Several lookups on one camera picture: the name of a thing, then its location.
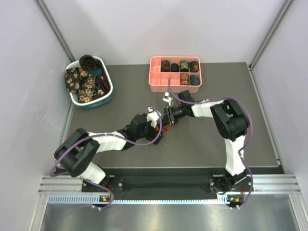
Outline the orange navy striped tie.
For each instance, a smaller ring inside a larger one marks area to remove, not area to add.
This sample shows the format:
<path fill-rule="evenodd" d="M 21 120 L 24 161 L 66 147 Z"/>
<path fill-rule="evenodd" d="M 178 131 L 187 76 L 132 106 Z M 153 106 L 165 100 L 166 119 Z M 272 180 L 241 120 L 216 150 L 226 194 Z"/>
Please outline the orange navy striped tie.
<path fill-rule="evenodd" d="M 163 125 L 160 131 L 160 123 L 158 123 L 155 127 L 156 134 L 165 135 L 165 133 L 172 128 L 173 124 Z"/>

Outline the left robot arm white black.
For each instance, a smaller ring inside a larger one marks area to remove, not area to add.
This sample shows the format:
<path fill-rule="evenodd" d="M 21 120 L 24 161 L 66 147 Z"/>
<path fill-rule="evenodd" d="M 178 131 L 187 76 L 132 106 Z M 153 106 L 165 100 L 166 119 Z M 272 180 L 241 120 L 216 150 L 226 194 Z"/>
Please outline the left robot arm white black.
<path fill-rule="evenodd" d="M 71 177 L 89 180 L 99 191 L 109 186 L 105 172 L 92 159 L 105 151 L 124 151 L 134 145 L 146 146 L 158 143 L 161 137 L 161 113 L 152 111 L 136 115 L 125 128 L 109 133 L 92 133 L 77 129 L 55 151 L 56 163 Z"/>

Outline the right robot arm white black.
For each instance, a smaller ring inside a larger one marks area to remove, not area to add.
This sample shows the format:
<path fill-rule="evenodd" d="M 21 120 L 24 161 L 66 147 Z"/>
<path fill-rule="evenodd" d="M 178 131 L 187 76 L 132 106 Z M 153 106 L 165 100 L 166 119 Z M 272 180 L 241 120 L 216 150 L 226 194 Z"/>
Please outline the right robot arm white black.
<path fill-rule="evenodd" d="M 196 102 L 188 90 L 177 96 L 166 92 L 163 101 L 168 103 L 164 108 L 164 130 L 178 123 L 185 116 L 212 118 L 226 147 L 225 174 L 217 180 L 212 179 L 212 191 L 223 194 L 237 190 L 246 178 L 246 167 L 243 164 L 243 146 L 250 126 L 250 121 L 240 105 L 232 99 L 218 101 L 203 100 Z"/>

